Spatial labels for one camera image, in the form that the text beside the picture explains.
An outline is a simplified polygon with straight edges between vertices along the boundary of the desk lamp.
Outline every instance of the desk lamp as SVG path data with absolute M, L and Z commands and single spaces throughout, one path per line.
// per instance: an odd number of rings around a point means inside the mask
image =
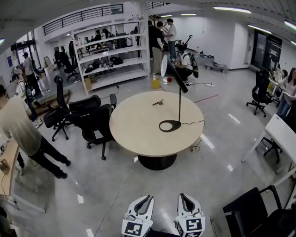
M 173 64 L 167 59 L 167 56 L 164 55 L 161 63 L 161 76 L 169 76 L 175 78 L 177 84 L 179 85 L 179 120 L 164 120 L 161 121 L 159 124 L 159 129 L 163 132 L 171 132 L 177 130 L 179 127 L 181 127 L 181 122 L 180 122 L 180 113 L 181 113 L 181 90 L 183 93 L 188 92 L 188 88 L 184 84 L 183 80 L 177 73 L 175 67 Z M 169 123 L 172 125 L 172 127 L 169 130 L 164 130 L 160 126 L 163 123 Z

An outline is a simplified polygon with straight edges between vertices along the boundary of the khaki pants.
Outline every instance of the khaki pants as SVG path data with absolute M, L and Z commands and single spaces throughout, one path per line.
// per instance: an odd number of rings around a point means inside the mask
M 162 52 L 161 49 L 158 49 L 156 47 L 152 47 L 153 52 L 153 71 L 154 73 L 158 73 L 161 70 L 161 60 L 162 60 Z

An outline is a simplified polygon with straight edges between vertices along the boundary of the lamp shade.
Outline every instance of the lamp shade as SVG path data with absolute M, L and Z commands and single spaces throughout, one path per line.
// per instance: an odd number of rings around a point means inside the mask
M 164 55 L 162 58 L 162 63 L 161 63 L 161 76 L 166 76 L 166 77 L 173 77 L 175 78 L 177 84 L 183 91 L 183 93 L 188 92 L 188 88 L 186 87 L 185 83 L 177 73 L 175 66 L 167 59 L 167 56 Z

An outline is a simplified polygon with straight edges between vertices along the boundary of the black table base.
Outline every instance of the black table base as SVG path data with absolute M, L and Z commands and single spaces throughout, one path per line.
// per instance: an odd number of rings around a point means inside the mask
M 150 170 L 164 170 L 174 164 L 177 154 L 163 157 L 148 157 L 138 155 L 140 163 Z

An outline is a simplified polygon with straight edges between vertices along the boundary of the polished floor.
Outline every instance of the polished floor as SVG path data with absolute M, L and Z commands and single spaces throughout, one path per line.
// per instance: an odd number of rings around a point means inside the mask
M 58 164 L 68 173 L 68 178 L 55 179 L 40 166 L 33 166 L 27 161 L 25 175 L 19 178 L 16 186 L 17 194 L 46 207 L 47 212 L 41 214 L 21 204 L 19 210 L 7 205 L 11 220 L 20 228 L 21 236 L 119 237 L 129 204 L 147 194 L 155 198 L 153 228 L 177 234 L 173 223 L 177 216 L 177 197 L 185 193 L 201 204 L 206 217 L 203 237 L 213 237 L 211 215 L 222 212 L 224 205 L 251 188 L 263 189 L 279 179 L 289 166 L 278 175 L 275 170 L 286 161 L 286 157 L 281 154 L 278 165 L 273 152 L 263 157 L 266 146 L 269 147 L 267 144 L 261 143 L 252 157 L 245 163 L 241 162 L 277 110 L 275 104 L 269 104 L 266 107 L 267 117 L 264 118 L 261 112 L 254 116 L 254 108 L 246 106 L 246 102 L 252 101 L 255 73 L 237 70 L 223 74 L 202 67 L 199 69 L 200 77 L 191 78 L 191 81 L 213 83 L 214 87 L 192 85 L 184 96 L 196 102 L 204 115 L 200 151 L 187 149 L 178 154 L 170 168 L 152 171 L 138 161 L 134 162 L 135 154 L 116 142 L 107 144 L 107 159 L 102 161 L 102 146 L 87 149 L 81 130 L 69 126 L 66 129 L 69 140 L 66 141 L 61 132 L 52 143 L 72 161 L 68 168 Z M 145 79 L 131 80 L 119 86 L 118 103 L 132 95 L 152 90 L 151 81 Z M 162 81 L 161 87 L 160 90 L 178 92 L 175 82 L 165 84 Z M 82 83 L 74 84 L 71 90 L 71 101 L 85 98 Z M 95 94 L 105 97 L 116 91 L 115 86 L 110 86 Z M 108 103 L 108 98 L 103 99 L 103 103 Z M 52 129 L 42 125 L 40 132 L 51 142 Z M 291 180 L 286 180 L 277 188 L 283 206 L 290 198 L 293 186 Z M 271 193 L 264 193 L 263 198 L 271 213 L 276 208 Z

